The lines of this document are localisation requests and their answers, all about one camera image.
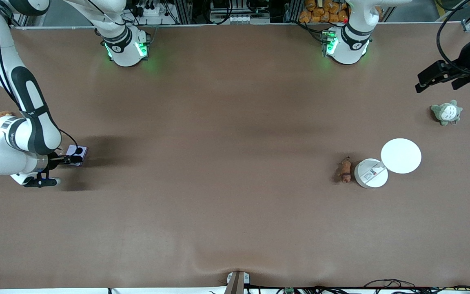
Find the green indicator light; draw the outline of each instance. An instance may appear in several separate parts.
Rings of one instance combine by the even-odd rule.
[[[146,56],[147,54],[147,50],[146,50],[146,45],[143,44],[143,43],[135,43],[135,46],[137,47],[137,50],[139,51],[139,55],[141,57],[144,57]]]
[[[112,53],[110,53],[110,48],[108,48],[108,45],[106,45],[106,43],[104,44],[104,47],[106,48],[106,51],[108,52],[108,57],[112,58]]]
[[[336,45],[338,45],[338,38],[334,38],[329,44],[328,44],[328,54],[333,54],[335,52]]]

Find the totoro plush toy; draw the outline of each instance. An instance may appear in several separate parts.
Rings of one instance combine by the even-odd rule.
[[[457,106],[456,100],[451,100],[451,103],[431,105],[431,110],[442,125],[448,125],[449,123],[455,125],[460,120],[460,112],[463,108]]]

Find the stuffed toy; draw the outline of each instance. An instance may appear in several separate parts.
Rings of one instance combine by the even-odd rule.
[[[0,118],[1,117],[4,117],[4,116],[15,116],[16,114],[11,112],[11,111],[8,111],[8,110],[5,110],[5,111],[1,111],[0,112]]]
[[[431,110],[435,113],[436,118],[442,125],[457,124],[460,120],[460,112],[463,110],[462,107],[457,106],[456,100],[451,100],[450,103],[444,103],[442,105],[431,105]]]
[[[342,169],[338,176],[342,180],[342,183],[351,182],[351,162],[349,161],[349,156],[342,160]]]

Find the white round lid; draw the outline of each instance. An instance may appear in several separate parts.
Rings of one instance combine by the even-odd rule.
[[[418,146],[407,139],[393,139],[382,147],[380,158],[393,173],[407,174],[414,171],[422,161]]]
[[[369,182],[364,183],[361,179],[360,176],[370,169],[372,169],[377,163],[379,163],[380,160],[374,159],[374,158],[368,158],[366,160],[362,160],[358,164],[358,166],[355,168],[355,179],[358,182],[358,184],[364,188],[371,189],[371,188],[379,188],[384,186],[384,184],[388,181],[388,170],[384,169],[381,171],[379,174],[377,174],[373,179],[371,179]]]

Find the power strip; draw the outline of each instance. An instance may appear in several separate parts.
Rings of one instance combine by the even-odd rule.
[[[155,3],[153,4],[155,6],[155,9],[144,9],[144,12],[142,13],[142,16],[159,16],[159,13],[161,12],[161,4],[160,3]]]

